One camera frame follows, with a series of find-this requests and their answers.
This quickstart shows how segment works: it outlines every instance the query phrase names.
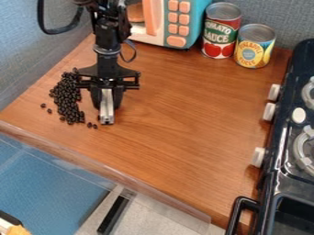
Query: tomato sauce can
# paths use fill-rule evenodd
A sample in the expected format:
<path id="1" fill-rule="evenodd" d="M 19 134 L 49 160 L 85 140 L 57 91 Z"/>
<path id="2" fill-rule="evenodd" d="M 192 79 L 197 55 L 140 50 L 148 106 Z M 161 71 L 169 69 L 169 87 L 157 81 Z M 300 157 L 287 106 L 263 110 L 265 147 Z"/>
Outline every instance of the tomato sauce can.
<path id="1" fill-rule="evenodd" d="M 264 67 L 275 45 L 275 31 L 262 24 L 250 24 L 239 30 L 234 60 L 251 69 Z"/>
<path id="2" fill-rule="evenodd" d="M 241 24 L 240 9 L 234 4 L 216 3 L 209 5 L 206 13 L 202 52 L 215 59 L 232 56 Z"/>

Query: toy stove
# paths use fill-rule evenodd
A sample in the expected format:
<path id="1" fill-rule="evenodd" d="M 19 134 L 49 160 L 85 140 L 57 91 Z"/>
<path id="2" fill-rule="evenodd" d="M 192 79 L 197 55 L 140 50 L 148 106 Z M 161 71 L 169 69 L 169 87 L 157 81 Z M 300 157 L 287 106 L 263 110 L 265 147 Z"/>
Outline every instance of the toy stove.
<path id="1" fill-rule="evenodd" d="M 262 168 L 259 199 L 236 199 L 226 234 L 237 233 L 244 209 L 254 212 L 250 234 L 314 234 L 314 39 L 296 46 L 268 99 L 263 118 L 273 129 L 252 159 Z"/>

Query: gray wall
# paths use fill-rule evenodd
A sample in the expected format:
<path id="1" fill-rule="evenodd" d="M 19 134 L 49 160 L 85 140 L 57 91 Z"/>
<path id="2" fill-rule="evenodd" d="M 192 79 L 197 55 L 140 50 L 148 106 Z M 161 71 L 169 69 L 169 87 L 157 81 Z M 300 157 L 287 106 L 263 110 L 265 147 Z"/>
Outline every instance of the gray wall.
<path id="1" fill-rule="evenodd" d="M 46 0 L 47 28 L 64 26 L 75 11 L 69 0 Z M 1 0 L 0 22 L 0 110 L 91 32 L 85 11 L 78 28 L 58 36 L 43 34 L 37 0 Z"/>
<path id="2" fill-rule="evenodd" d="M 313 0 L 226 0 L 240 7 L 242 24 L 262 23 L 277 34 L 277 47 L 292 49 L 303 39 L 314 38 Z"/>

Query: stove burner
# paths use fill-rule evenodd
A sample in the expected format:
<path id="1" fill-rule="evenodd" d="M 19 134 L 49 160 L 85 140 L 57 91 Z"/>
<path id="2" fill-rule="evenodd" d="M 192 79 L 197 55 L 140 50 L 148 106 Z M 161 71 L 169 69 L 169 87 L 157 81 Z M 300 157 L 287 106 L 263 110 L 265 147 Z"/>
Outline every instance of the stove burner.
<path id="1" fill-rule="evenodd" d="M 310 77 L 309 82 L 302 89 L 302 99 L 304 100 L 306 106 L 314 110 L 314 76 Z"/>
<path id="2" fill-rule="evenodd" d="M 297 165 L 306 173 L 314 177 L 313 148 L 314 129 L 310 125 L 303 128 L 293 143 L 293 155 L 297 160 Z"/>

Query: white knob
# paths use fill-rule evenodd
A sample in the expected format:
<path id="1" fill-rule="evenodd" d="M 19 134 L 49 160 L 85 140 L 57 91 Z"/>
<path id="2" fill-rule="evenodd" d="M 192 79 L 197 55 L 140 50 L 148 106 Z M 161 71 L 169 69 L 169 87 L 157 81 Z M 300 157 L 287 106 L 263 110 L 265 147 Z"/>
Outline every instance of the white knob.
<path id="1" fill-rule="evenodd" d="M 252 156 L 251 165 L 261 168 L 265 156 L 265 148 L 256 147 Z"/>
<path id="2" fill-rule="evenodd" d="M 279 92 L 280 92 L 280 84 L 272 84 L 269 90 L 268 99 L 272 101 L 276 101 L 277 98 L 279 97 Z"/>
<path id="3" fill-rule="evenodd" d="M 265 121 L 271 121 L 273 120 L 275 113 L 275 104 L 273 103 L 267 103 L 264 113 L 263 113 L 263 120 Z"/>
<path id="4" fill-rule="evenodd" d="M 292 113 L 292 120 L 297 124 L 304 122 L 306 117 L 307 114 L 302 107 L 297 107 Z"/>

